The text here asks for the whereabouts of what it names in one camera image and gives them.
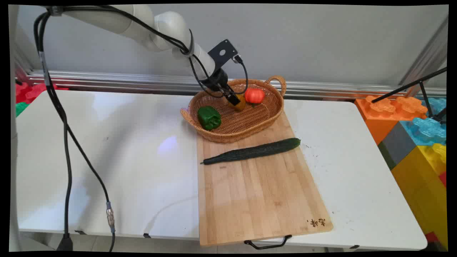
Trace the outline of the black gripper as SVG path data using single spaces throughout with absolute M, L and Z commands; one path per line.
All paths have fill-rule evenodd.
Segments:
M 228 77 L 225 71 L 220 68 L 206 79 L 206 87 L 213 92 L 221 92 L 222 96 L 232 105 L 241 103 L 235 91 L 227 85 Z

